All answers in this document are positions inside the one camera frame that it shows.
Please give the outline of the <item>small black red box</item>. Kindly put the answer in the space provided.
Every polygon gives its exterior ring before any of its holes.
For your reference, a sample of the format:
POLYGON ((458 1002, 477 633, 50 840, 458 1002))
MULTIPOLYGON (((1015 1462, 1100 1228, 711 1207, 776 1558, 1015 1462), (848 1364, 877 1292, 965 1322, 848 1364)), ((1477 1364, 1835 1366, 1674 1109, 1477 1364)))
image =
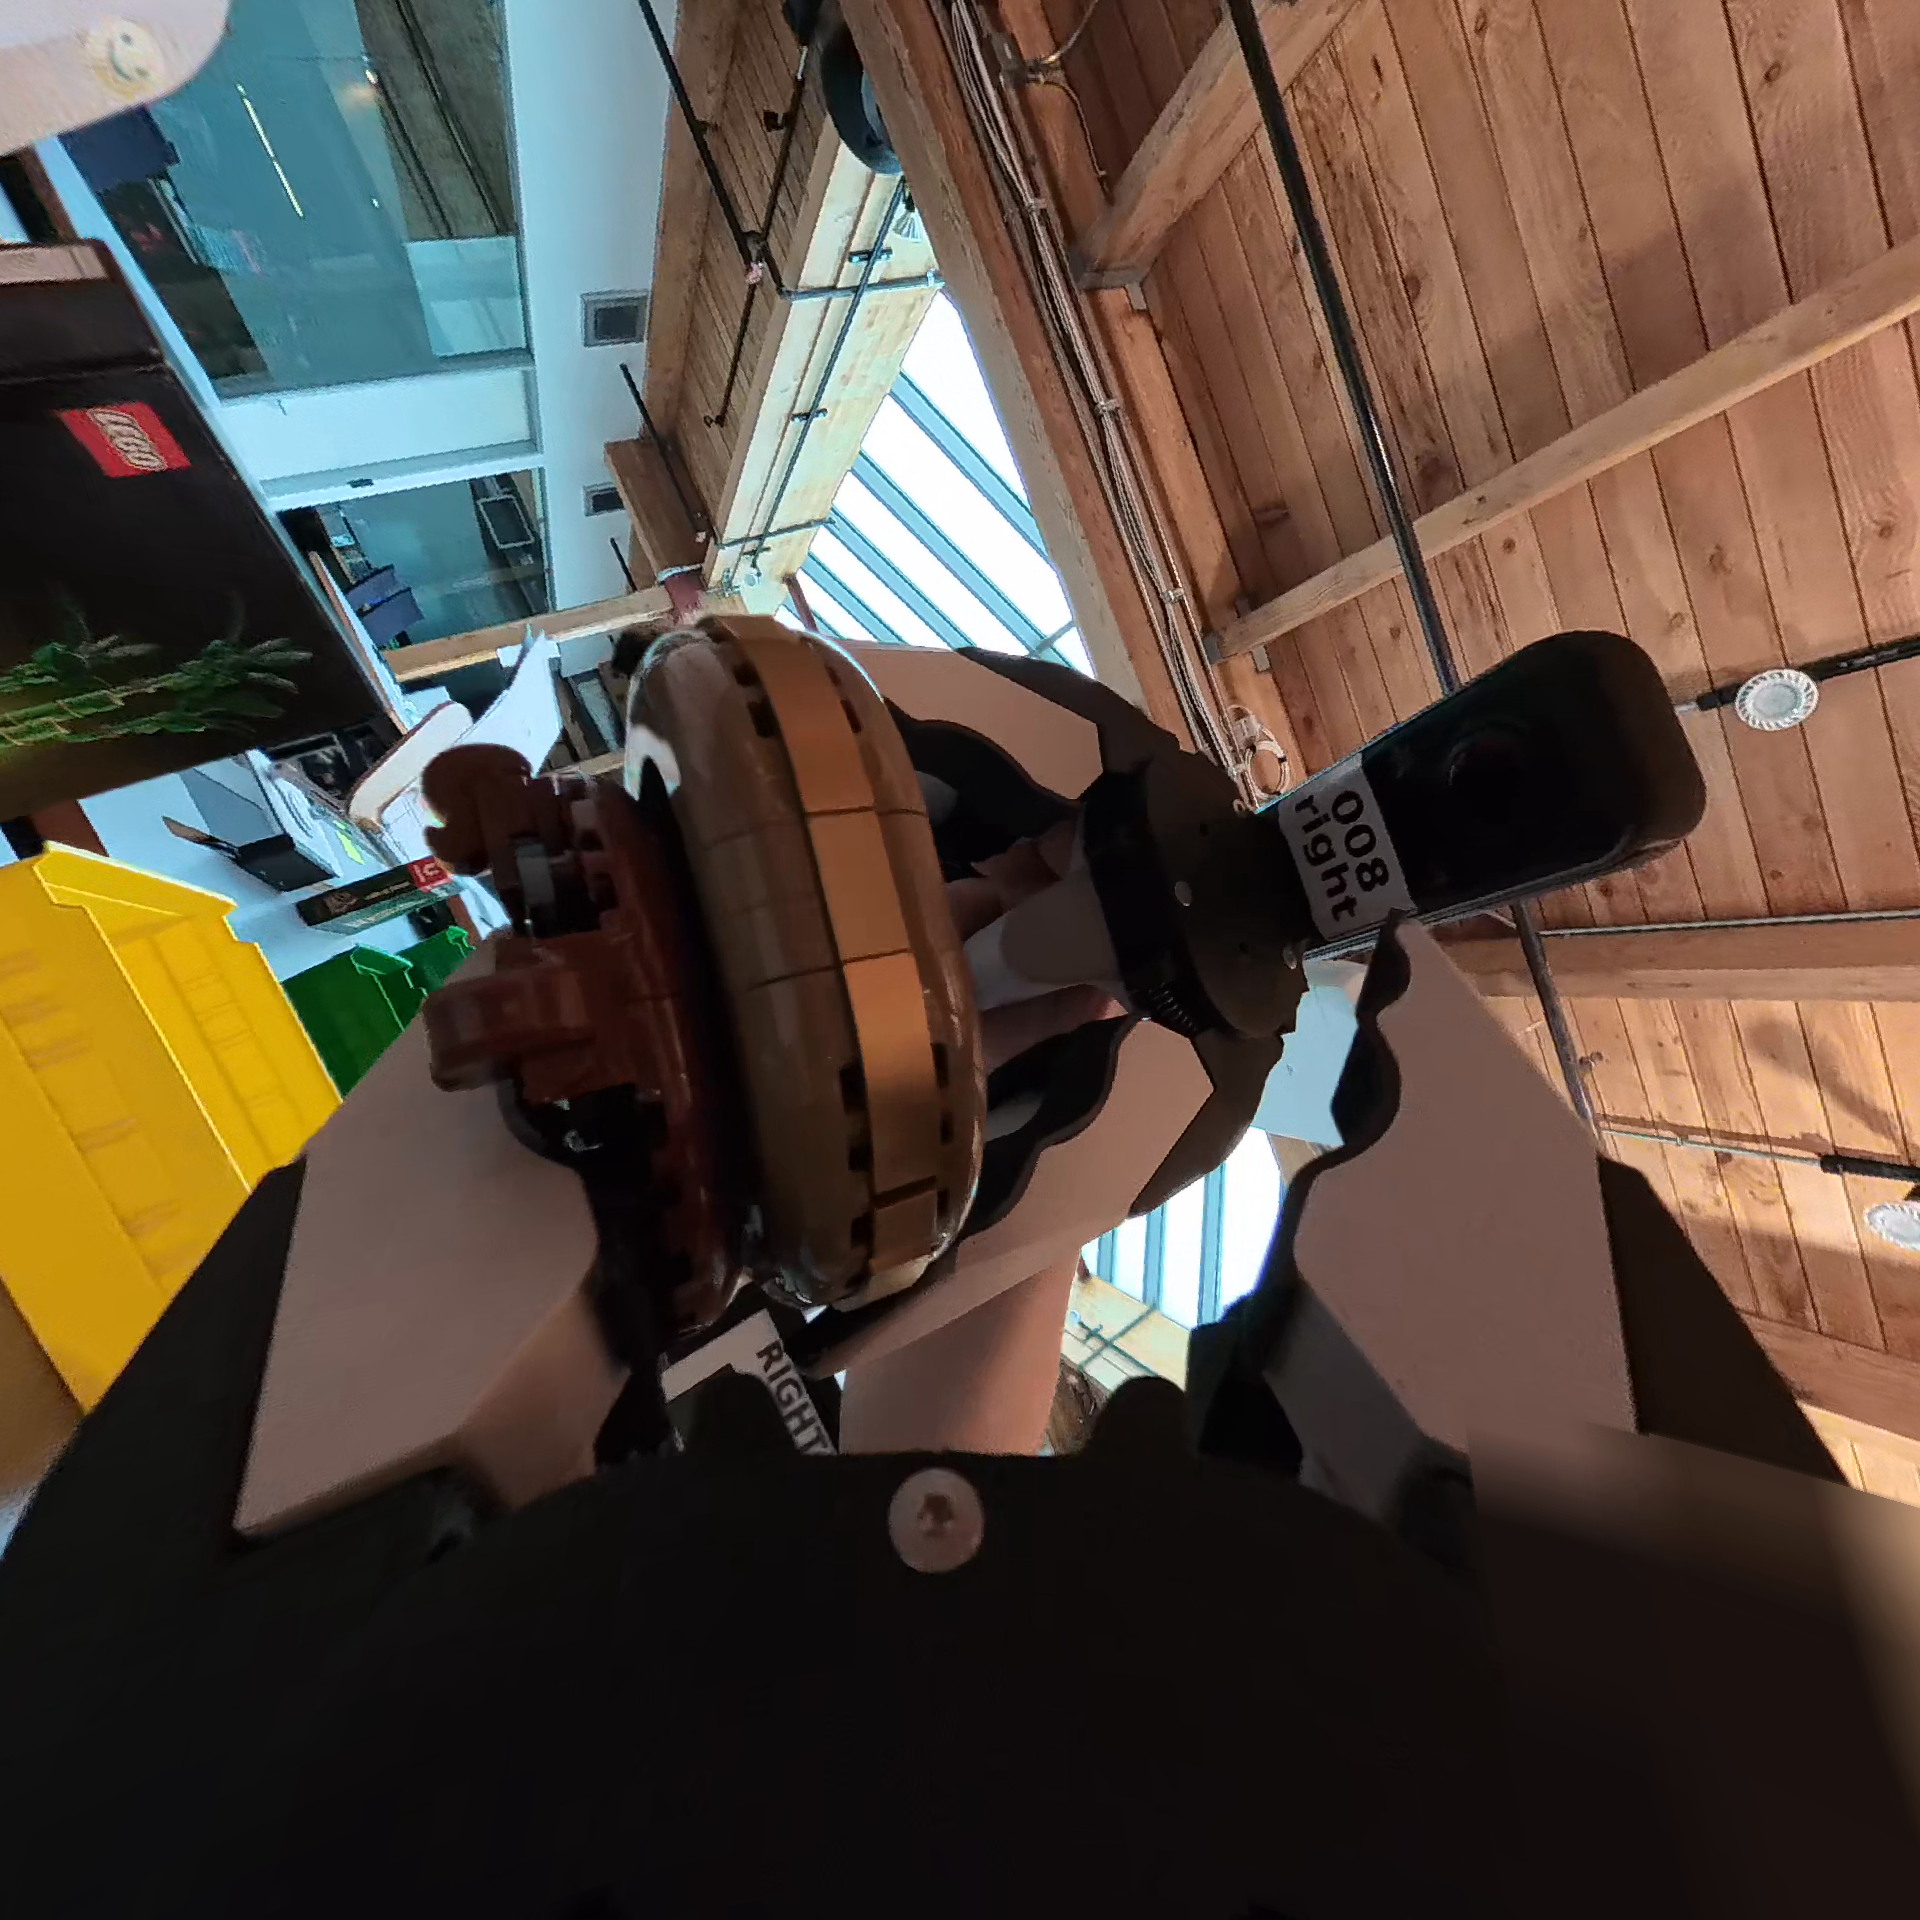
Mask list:
POLYGON ((295 900, 295 914, 309 927, 347 937, 384 921, 407 919, 458 892, 459 877, 431 854, 371 877, 317 888, 295 900))

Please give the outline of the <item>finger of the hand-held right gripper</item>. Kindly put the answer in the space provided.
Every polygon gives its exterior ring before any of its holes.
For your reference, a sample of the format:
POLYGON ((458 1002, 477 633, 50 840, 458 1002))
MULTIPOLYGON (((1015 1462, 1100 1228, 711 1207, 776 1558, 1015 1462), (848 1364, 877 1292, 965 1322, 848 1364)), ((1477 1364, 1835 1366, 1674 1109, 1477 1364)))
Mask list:
POLYGON ((1064 818, 1101 777, 1148 765, 1148 720, 1056 662, 872 646, 907 760, 980 818, 1064 818))
POLYGON ((1279 1060, 1276 1038, 1191 1039, 1125 1012, 993 1069, 961 1240, 924 1281, 827 1334, 809 1374, 845 1380, 1211 1173, 1253 1127, 1279 1060))

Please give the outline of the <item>tan brick pot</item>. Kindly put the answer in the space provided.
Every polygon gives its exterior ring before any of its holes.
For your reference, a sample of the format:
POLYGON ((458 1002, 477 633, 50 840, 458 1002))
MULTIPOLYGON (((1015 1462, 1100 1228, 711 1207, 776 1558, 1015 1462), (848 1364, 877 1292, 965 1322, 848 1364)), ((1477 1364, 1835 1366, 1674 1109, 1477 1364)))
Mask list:
POLYGON ((921 778, 872 674, 778 620, 656 634, 628 774, 659 774, 725 991, 753 1271, 799 1305, 913 1289, 961 1237, 988 1065, 921 778))

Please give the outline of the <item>brown brick ring base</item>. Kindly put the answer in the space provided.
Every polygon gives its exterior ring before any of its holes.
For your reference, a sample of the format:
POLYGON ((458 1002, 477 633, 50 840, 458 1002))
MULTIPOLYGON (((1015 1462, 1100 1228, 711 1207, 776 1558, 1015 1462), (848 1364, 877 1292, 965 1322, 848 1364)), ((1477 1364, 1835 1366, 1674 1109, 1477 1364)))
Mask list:
POLYGON ((730 1308, 749 1148, 721 977, 659 767, 537 774, 498 744, 434 756, 437 861, 489 880, 509 927, 488 972, 424 1006, 439 1087, 493 1087, 513 1136, 573 1173, 591 1289, 617 1357, 656 1362, 730 1308))

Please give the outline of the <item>yellow plastic bin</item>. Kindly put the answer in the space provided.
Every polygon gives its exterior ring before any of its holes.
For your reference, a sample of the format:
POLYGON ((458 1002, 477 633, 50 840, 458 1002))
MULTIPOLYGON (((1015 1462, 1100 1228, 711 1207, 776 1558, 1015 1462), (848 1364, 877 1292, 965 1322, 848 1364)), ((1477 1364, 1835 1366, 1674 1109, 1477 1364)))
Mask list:
POLYGON ((228 914, 81 848, 2 872, 2 1277, 83 1407, 343 1101, 228 914))

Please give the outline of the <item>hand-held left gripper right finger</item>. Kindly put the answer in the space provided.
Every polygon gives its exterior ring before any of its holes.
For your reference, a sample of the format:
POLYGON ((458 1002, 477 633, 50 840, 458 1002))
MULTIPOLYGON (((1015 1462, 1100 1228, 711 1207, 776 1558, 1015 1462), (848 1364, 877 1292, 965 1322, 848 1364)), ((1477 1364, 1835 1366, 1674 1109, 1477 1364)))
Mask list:
POLYGON ((1335 1111, 1191 1362, 1197 1447, 1416 1486, 1635 1432, 1594 1136, 1418 924, 1377 944, 1335 1111))

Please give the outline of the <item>black bamboo set box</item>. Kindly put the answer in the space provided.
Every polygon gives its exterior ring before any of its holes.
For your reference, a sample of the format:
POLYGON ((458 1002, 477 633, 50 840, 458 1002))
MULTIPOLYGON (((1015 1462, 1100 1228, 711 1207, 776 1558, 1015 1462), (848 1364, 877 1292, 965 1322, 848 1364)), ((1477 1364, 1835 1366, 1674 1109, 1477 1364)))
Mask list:
POLYGON ((4 244, 4 818, 376 713, 314 566, 108 248, 4 244))

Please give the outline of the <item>green plastic bin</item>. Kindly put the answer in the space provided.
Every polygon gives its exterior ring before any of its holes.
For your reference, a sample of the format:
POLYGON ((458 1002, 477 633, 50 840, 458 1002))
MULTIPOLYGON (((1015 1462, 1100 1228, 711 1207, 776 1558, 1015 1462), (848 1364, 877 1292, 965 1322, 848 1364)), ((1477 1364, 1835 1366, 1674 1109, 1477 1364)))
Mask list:
POLYGON ((347 1096, 472 952, 468 929, 449 926, 404 951, 347 946, 283 977, 281 990, 327 1076, 347 1096))

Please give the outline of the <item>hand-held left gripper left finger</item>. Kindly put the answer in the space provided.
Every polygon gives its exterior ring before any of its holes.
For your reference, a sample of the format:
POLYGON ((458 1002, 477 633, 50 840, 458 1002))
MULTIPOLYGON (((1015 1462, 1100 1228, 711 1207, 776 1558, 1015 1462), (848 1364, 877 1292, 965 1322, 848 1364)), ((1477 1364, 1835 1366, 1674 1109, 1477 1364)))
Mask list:
POLYGON ((509 1511, 595 1470, 628 1368, 592 1308, 583 1178, 413 1020, 314 1136, 233 1522, 269 1537, 421 1472, 509 1511))

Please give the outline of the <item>person's right forearm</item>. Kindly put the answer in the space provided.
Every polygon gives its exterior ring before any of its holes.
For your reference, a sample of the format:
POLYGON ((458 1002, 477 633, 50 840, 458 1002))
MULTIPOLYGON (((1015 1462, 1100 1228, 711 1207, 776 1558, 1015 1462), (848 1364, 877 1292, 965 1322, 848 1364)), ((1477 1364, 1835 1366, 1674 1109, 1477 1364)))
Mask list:
POLYGON ((1069 1253, 844 1383, 842 1455, 1039 1455, 1082 1254, 1069 1253))

